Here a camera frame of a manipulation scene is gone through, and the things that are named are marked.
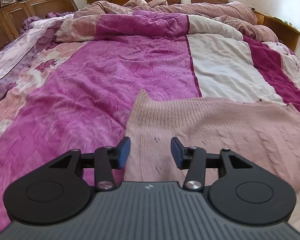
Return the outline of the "pink crumpled blanket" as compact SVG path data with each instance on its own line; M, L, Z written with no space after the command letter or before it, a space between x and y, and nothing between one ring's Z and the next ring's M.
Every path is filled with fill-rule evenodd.
M199 15L225 23L243 35L259 42L279 42L277 35L268 27L258 24L255 13L240 2L225 4L186 3L169 5L166 0L130 0L124 5L108 1L96 1L74 14L74 18L88 15L131 14L134 11L151 11Z

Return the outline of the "wooden footboard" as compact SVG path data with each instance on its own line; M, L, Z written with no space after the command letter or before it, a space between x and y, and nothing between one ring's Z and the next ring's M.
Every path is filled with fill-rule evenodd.
M253 12L258 18L257 24L270 28L277 35L282 44L285 44L289 49L295 52L300 37L300 31L278 18L267 16L256 10L253 10Z

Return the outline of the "pink knit cardigan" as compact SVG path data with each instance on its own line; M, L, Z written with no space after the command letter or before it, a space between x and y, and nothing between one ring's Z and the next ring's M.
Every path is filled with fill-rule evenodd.
M218 153L229 148L300 190L300 113L293 105L195 98L136 98L126 126L131 150L125 180L183 181L171 139Z

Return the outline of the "magenta patchwork bed quilt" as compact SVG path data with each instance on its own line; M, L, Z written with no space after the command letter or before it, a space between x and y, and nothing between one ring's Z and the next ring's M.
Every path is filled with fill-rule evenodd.
M11 183L68 150L94 152L125 137L141 91L154 101L195 98L293 105L300 61L284 44L259 42L203 16L136 11L34 23L8 53L0 81L0 231Z

